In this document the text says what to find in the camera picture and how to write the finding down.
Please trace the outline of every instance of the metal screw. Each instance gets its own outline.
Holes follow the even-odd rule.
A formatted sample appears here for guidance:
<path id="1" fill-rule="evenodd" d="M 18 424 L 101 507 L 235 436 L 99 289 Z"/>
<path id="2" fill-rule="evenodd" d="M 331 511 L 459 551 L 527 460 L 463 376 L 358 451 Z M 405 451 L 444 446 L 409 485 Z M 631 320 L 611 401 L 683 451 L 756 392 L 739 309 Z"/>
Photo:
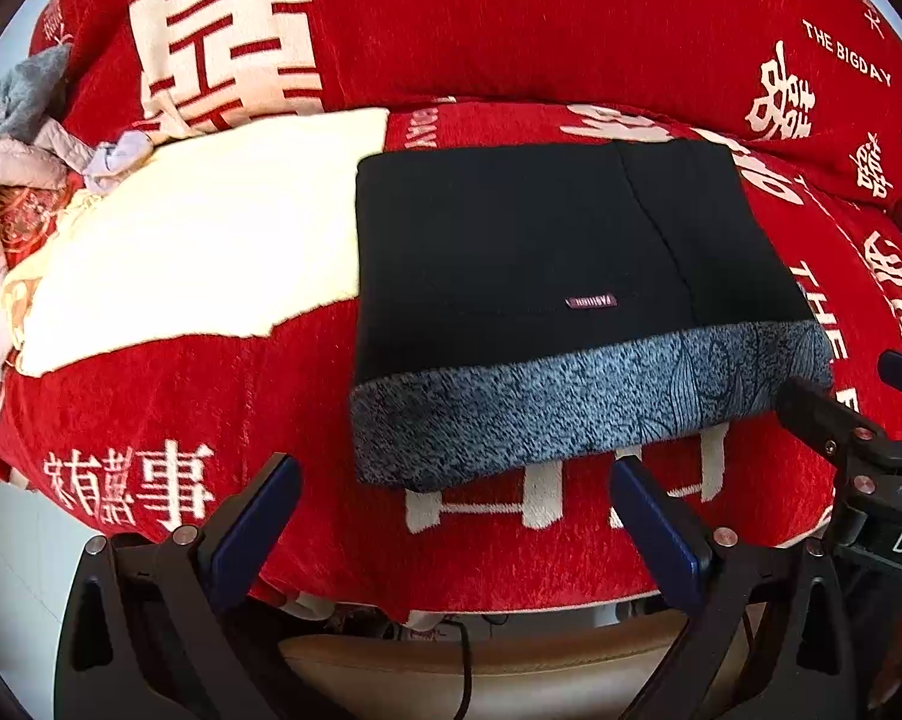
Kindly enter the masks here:
<path id="1" fill-rule="evenodd" d="M 170 538 L 175 544 L 185 547 L 194 543 L 197 538 L 197 528 L 193 525 L 182 525 L 174 533 L 171 533 Z"/>
<path id="2" fill-rule="evenodd" d="M 731 528 L 717 528 L 714 531 L 714 543 L 723 547 L 733 547 L 738 542 L 738 535 Z"/>
<path id="3" fill-rule="evenodd" d="M 858 493 L 871 495 L 877 489 L 877 485 L 875 485 L 874 480 L 871 479 L 870 476 L 859 474 L 854 477 L 854 488 Z"/>
<path id="4" fill-rule="evenodd" d="M 104 536 L 93 536 L 90 541 L 84 545 L 84 551 L 88 555 L 100 555 L 107 546 L 107 539 Z"/>

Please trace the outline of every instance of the bed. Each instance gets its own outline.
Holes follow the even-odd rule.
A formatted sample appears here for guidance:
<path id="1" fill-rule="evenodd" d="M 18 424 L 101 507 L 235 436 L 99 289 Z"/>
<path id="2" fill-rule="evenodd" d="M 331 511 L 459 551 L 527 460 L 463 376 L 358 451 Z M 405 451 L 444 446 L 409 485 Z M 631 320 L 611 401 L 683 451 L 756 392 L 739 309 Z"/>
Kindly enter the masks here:
<path id="1" fill-rule="evenodd" d="M 727 146 L 827 333 L 835 395 L 902 437 L 902 394 L 876 373 L 902 351 L 888 213 L 902 215 L 902 41 L 871 0 L 51 0 L 31 50 L 60 43 L 63 124 L 92 145 L 377 107 L 384 151 Z M 256 221 L 260 247 L 286 243 Z M 613 455 L 442 493 L 360 485 L 356 317 L 358 300 L 334 295 L 266 337 L 164 338 L 39 377 L 8 367 L 0 479 L 14 469 L 89 526 L 156 541 L 289 452 L 305 493 L 256 592 L 301 614 L 352 602 L 412 622 L 654 591 L 608 496 Z M 617 454 L 632 452 L 747 541 L 786 544 L 829 514 L 833 469 L 773 415 Z"/>

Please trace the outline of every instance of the yellow fabric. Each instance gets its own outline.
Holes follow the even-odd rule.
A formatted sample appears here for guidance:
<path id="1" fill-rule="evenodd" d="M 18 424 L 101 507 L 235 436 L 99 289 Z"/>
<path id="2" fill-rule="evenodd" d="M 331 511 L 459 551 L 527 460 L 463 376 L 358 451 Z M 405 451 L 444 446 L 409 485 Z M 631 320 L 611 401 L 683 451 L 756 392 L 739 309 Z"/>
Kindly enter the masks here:
<path id="1" fill-rule="evenodd" d="M 105 199 L 84 194 L 79 220 L 5 279 L 5 307 L 25 300 L 17 369 L 157 338 L 267 336 L 353 298 L 353 180 L 386 123 L 380 108 L 261 119 L 164 146 Z"/>

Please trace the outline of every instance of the brown leather chair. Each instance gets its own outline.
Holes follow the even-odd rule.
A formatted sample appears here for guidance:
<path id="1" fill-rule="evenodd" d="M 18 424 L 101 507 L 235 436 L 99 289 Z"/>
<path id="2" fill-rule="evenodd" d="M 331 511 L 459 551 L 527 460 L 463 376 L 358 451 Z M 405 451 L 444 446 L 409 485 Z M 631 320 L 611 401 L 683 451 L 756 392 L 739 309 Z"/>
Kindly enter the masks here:
<path id="1" fill-rule="evenodd" d="M 569 635 L 474 642 L 467 720 L 613 720 L 684 622 L 666 611 Z M 286 640 L 281 654 L 361 720 L 451 720 L 462 700 L 457 643 L 315 635 Z M 746 658 L 741 627 L 708 694 L 711 714 L 726 705 Z"/>

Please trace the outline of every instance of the folded black garment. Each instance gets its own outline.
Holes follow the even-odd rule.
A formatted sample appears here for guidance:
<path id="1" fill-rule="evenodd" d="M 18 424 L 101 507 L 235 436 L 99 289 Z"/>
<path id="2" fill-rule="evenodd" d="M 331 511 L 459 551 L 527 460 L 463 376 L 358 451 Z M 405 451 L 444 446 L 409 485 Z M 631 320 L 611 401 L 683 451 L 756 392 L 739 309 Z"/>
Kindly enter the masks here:
<path id="1" fill-rule="evenodd" d="M 830 344 L 713 143 L 367 157 L 362 481 L 433 491 L 831 386 Z"/>

